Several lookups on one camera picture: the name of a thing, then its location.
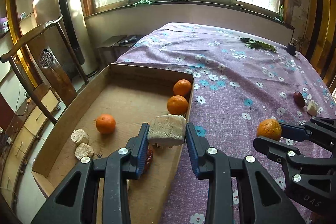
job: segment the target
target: bread crumb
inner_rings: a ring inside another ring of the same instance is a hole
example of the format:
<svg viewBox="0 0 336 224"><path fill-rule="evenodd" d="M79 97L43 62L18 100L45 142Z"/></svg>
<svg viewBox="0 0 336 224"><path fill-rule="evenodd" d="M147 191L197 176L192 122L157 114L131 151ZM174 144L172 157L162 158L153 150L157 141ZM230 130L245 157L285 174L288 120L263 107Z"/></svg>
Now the bread crumb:
<svg viewBox="0 0 336 224"><path fill-rule="evenodd" d="M313 100L311 100L307 106L307 113L312 116L316 116L317 110L318 110L318 105Z"/></svg>
<svg viewBox="0 0 336 224"><path fill-rule="evenodd" d="M92 157L93 156L93 148L85 143L81 143L79 146L77 146L75 151L75 157L77 159L81 159L82 157Z"/></svg>
<svg viewBox="0 0 336 224"><path fill-rule="evenodd" d="M89 143L89 135L83 129L74 130L70 138L77 146L81 143Z"/></svg>

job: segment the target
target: green vegetable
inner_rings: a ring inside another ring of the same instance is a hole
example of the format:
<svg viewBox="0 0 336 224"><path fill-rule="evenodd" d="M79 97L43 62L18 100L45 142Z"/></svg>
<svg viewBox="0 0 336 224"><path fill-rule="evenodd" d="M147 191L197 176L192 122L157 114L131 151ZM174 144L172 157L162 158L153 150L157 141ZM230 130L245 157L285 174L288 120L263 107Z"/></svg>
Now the green vegetable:
<svg viewBox="0 0 336 224"><path fill-rule="evenodd" d="M277 50L275 49L275 47L273 47L270 44L267 44L265 42L261 42L252 38L241 38L240 39L242 42L245 43L246 47L252 48L252 49L258 49L258 48L263 48L265 50L269 50L272 52L277 52Z"/></svg>
<svg viewBox="0 0 336 224"><path fill-rule="evenodd" d="M153 1L149 0L140 0L139 2L134 3L134 6L136 7L137 5L140 6L146 6L146 5L152 5Z"/></svg>

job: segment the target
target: cardboard box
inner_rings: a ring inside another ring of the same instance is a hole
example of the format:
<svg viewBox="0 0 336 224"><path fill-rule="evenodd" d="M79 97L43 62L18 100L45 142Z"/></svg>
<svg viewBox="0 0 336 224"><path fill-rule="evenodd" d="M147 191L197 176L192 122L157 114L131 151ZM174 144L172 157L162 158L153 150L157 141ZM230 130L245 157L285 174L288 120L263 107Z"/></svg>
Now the cardboard box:
<svg viewBox="0 0 336 224"><path fill-rule="evenodd" d="M143 122L168 114L167 100L173 96L174 84L181 79L194 86L191 74L120 64L107 66L64 111L36 157L32 173L42 193L48 197L78 162L74 156L76 146L70 139L73 130L81 128L87 132L95 154L108 157L124 147L129 138L137 136ZM187 120L192 97L193 89L186 96ZM117 122L115 132L108 136L95 128L95 119L103 113L113 115ZM131 181L128 200L133 224L159 222L181 150L182 146L154 148L149 171ZM101 223L102 185L101 181L97 223Z"/></svg>

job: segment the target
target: blue gripper pad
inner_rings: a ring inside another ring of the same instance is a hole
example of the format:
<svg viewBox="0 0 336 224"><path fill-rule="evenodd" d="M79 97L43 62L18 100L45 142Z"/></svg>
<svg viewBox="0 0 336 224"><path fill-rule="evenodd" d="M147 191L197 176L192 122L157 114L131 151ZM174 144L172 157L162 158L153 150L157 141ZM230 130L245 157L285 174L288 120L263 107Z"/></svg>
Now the blue gripper pad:
<svg viewBox="0 0 336 224"><path fill-rule="evenodd" d="M285 122L279 122L281 126L281 137L297 142L309 140L309 135L304 126L292 125Z"/></svg>
<svg viewBox="0 0 336 224"><path fill-rule="evenodd" d="M206 159L205 152L210 147L208 140L197 135L194 124L189 122L185 127L185 140L188 147L193 173L199 180L209 179L213 164Z"/></svg>
<svg viewBox="0 0 336 224"><path fill-rule="evenodd" d="M131 164L134 165L136 161L135 175L137 178L139 178L142 175L146 163L147 150L148 150L148 141L147 141L148 131L149 131L149 124L143 123L131 152Z"/></svg>

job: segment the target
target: bed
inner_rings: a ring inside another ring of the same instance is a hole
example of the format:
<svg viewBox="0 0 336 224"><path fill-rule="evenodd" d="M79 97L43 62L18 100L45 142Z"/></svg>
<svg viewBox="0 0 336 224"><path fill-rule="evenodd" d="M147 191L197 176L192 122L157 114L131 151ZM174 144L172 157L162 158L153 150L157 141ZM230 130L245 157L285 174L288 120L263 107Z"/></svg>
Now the bed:
<svg viewBox="0 0 336 224"><path fill-rule="evenodd" d="M269 43L277 53L245 46L240 37ZM210 145L233 157L255 156L282 189L281 165L257 153L253 146L256 128L267 118L299 124L310 116L293 101L300 91L319 105L318 115L335 117L336 106L320 76L305 57L295 57L278 43L229 29L186 23L168 23L139 40L116 63L183 71L194 75L194 97L189 121ZM295 145L310 157L330 157L317 145L304 141ZM232 185L234 215L239 223L239 197ZM162 213L162 224L204 222L208 181L195 178L184 146L181 160ZM304 219L310 211L298 205Z"/></svg>

